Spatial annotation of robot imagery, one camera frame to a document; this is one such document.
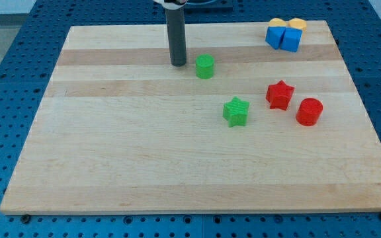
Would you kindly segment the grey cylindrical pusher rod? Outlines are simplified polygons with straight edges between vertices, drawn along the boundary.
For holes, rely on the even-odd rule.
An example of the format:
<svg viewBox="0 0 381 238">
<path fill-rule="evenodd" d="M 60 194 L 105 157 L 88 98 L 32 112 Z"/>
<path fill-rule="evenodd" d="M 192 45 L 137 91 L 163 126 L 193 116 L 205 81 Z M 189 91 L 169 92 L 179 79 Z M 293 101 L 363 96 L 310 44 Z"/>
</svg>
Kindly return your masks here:
<svg viewBox="0 0 381 238">
<path fill-rule="evenodd" d="M 165 9 L 165 16 L 171 64 L 180 67 L 187 63 L 184 10 Z"/>
</svg>

